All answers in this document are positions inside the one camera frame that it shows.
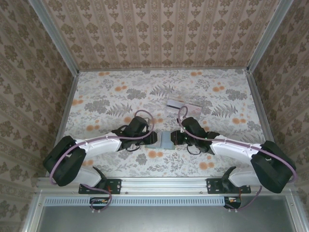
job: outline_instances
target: floral tablecloth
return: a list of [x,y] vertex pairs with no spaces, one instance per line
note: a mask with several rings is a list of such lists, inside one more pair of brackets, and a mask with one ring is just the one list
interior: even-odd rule
[[[175,116],[165,114],[170,94],[203,106],[199,123],[206,131],[250,143],[264,141],[245,71],[239,69],[81,72],[65,135],[105,135],[127,125],[139,109],[153,114],[156,131],[179,130]],[[245,164],[217,155],[193,156],[182,145],[176,150],[142,147],[104,153],[83,165],[96,166],[106,176],[175,177],[221,176],[229,167]]]

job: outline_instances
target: purple cable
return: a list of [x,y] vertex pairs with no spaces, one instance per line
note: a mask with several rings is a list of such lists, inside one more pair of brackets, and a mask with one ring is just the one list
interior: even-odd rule
[[262,186],[260,186],[260,189],[258,190],[258,192],[256,193],[256,195],[253,197],[253,199],[248,203],[248,204],[246,204],[245,206],[243,206],[243,207],[241,207],[241,208],[238,208],[238,209],[235,209],[233,206],[231,206],[231,205],[229,205],[229,204],[227,204],[227,203],[225,203],[225,205],[227,205],[228,207],[230,207],[230,209],[231,210],[243,210],[243,209],[245,209],[245,208],[247,208],[249,205],[251,205],[252,204],[252,202],[254,202],[254,200],[257,198],[257,196],[261,193],[261,191],[262,191]]
[[182,125],[182,121],[181,121],[181,118],[180,118],[180,113],[181,113],[181,110],[182,109],[186,109],[186,112],[184,114],[183,117],[186,117],[187,113],[188,113],[188,107],[186,107],[185,105],[183,107],[181,107],[178,111],[178,123],[180,125],[180,127],[184,130],[184,132],[186,132],[188,135],[190,135],[191,137],[195,138],[195,139],[199,139],[199,140],[203,140],[203,141],[212,141],[212,142],[224,142],[224,143],[229,143],[229,144],[236,144],[236,145],[239,145],[239,146],[243,146],[243,147],[246,147],[246,148],[250,148],[250,149],[253,149],[253,150],[256,150],[256,151],[260,151],[260,152],[263,152],[264,154],[276,159],[276,160],[279,160],[280,162],[282,162],[284,165],[286,165],[290,170],[291,172],[293,173],[293,178],[292,180],[289,181],[290,182],[293,182],[293,181],[296,181],[297,180],[297,174],[296,174],[296,171],[294,170],[294,168],[288,163],[286,162],[285,160],[283,160],[282,158],[268,152],[268,151],[265,151],[265,150],[262,150],[258,147],[255,147],[255,146],[250,146],[248,144],[243,144],[243,143],[239,143],[239,142],[235,142],[235,141],[232,141],[232,140],[225,140],[225,139],[205,139],[205,138],[200,138],[200,137],[197,137],[193,134],[191,134],[189,131],[187,131],[185,129],[185,127],[183,127]]
[[[106,194],[109,195],[109,201],[107,202],[107,204],[106,204],[102,209],[100,209],[100,211],[105,210],[105,209],[112,203],[112,194],[111,194],[110,192],[108,192],[108,191],[106,191],[106,190],[104,190],[104,189],[90,187],[89,185],[84,185],[84,186],[85,186],[86,188],[88,188],[88,189],[95,190],[95,191],[100,191],[100,192],[104,192],[104,193],[106,193]],[[95,210],[95,209],[93,208],[93,203],[94,203],[94,202],[97,202],[97,201],[100,201],[100,199],[94,199],[94,200],[91,202],[90,208],[91,208],[92,210]]]
[[58,167],[59,164],[62,162],[62,160],[63,160],[72,150],[74,150],[74,149],[77,148],[78,146],[84,145],[84,144],[86,144],[86,143],[89,144],[89,143],[93,143],[93,142],[96,142],[96,141],[105,140],[105,139],[129,139],[129,140],[143,139],[143,138],[146,138],[148,135],[150,135],[150,134],[154,131],[154,127],[155,127],[155,125],[154,125],[154,123],[153,123],[154,117],[152,116],[152,114],[150,114],[150,113],[149,113],[148,111],[146,111],[146,110],[138,110],[137,112],[135,112],[134,116],[136,116],[136,114],[137,114],[138,112],[145,112],[145,113],[147,113],[147,114],[150,116],[150,118],[151,118],[151,122],[152,122],[153,126],[151,127],[150,131],[149,131],[147,134],[145,134],[145,135],[143,135],[143,136],[140,136],[140,137],[101,136],[101,137],[98,137],[98,138],[89,139],[89,140],[87,140],[86,142],[81,142],[81,143],[78,143],[78,144],[73,145],[72,147],[70,147],[70,148],[60,157],[60,159],[59,159],[59,160],[56,162],[56,164],[54,165],[52,171],[50,172],[50,176],[49,176],[49,181],[50,181],[50,183],[51,183],[52,185],[57,185],[57,183],[55,183],[55,182],[53,181],[53,176],[54,176],[54,173],[55,173],[57,167]]

